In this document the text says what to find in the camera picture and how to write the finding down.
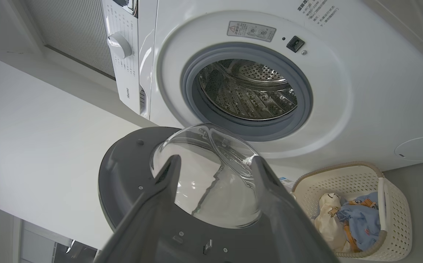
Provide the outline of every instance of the sticker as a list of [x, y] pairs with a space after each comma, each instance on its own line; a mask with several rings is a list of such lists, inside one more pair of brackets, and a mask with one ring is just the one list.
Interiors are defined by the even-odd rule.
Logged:
[[298, 11], [305, 14], [308, 20], [323, 27], [339, 9], [333, 4], [333, 0], [303, 0]]
[[288, 178], [279, 178], [280, 182], [287, 188], [289, 188], [289, 190], [292, 190], [293, 186], [294, 186], [294, 182], [289, 180]]
[[250, 37], [267, 42], [271, 42], [275, 35], [276, 28], [257, 25], [247, 22], [229, 22], [228, 35], [235, 37]]

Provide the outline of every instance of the white washing machine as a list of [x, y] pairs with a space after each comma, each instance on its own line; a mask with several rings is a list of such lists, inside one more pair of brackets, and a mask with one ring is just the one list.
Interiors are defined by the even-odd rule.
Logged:
[[157, 125], [220, 125], [298, 176], [423, 161], [423, 55], [362, 1], [104, 0], [104, 12], [119, 96]]

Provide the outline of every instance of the white garment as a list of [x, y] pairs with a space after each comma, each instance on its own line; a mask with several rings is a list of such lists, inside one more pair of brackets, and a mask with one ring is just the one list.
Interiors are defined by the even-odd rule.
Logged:
[[320, 198], [318, 205], [320, 214], [315, 218], [315, 228], [317, 228], [332, 250], [345, 252], [346, 249], [344, 248], [347, 241], [343, 232], [343, 224], [336, 215], [341, 207], [340, 197], [335, 193], [324, 194]]

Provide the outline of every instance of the basket handle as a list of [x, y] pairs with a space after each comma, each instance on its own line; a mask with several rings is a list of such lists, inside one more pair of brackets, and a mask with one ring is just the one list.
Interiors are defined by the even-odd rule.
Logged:
[[387, 213], [385, 211], [385, 199], [388, 197], [388, 187], [385, 184], [385, 178], [379, 178], [379, 185], [377, 189], [377, 198], [379, 199], [379, 219], [380, 219], [380, 230], [388, 232], [387, 226]]

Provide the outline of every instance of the perforated plastic basket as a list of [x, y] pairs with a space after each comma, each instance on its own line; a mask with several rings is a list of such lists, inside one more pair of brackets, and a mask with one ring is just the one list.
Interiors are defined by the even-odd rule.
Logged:
[[381, 231], [369, 250], [359, 253], [335, 252], [343, 258], [397, 261], [411, 250], [411, 215], [405, 195], [374, 165], [344, 163], [308, 173], [295, 182], [291, 193], [308, 217], [318, 215], [318, 201], [325, 193], [337, 193], [348, 200], [378, 191]]

